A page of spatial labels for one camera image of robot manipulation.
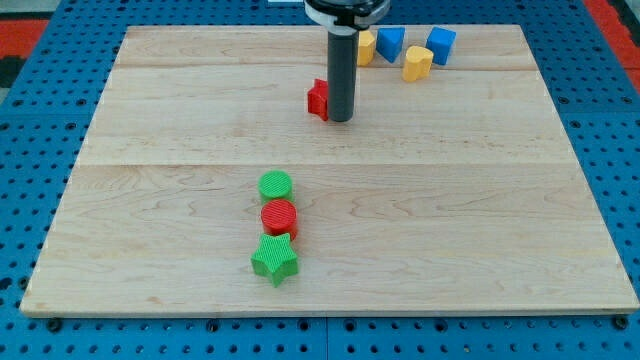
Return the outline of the black white robot end mount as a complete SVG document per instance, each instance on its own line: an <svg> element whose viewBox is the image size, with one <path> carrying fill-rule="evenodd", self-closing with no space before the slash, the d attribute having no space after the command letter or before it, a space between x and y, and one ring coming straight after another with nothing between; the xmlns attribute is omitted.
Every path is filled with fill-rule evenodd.
<svg viewBox="0 0 640 360"><path fill-rule="evenodd" d="M391 0L305 0L306 15L335 35L367 30L386 16Z"/></svg>

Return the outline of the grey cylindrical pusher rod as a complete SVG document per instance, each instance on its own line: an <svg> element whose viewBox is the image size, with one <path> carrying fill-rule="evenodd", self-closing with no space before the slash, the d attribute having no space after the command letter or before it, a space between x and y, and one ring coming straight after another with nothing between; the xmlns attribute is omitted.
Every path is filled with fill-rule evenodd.
<svg viewBox="0 0 640 360"><path fill-rule="evenodd" d="M327 112L330 120L346 122L354 114L357 72L358 33L328 33L327 44Z"/></svg>

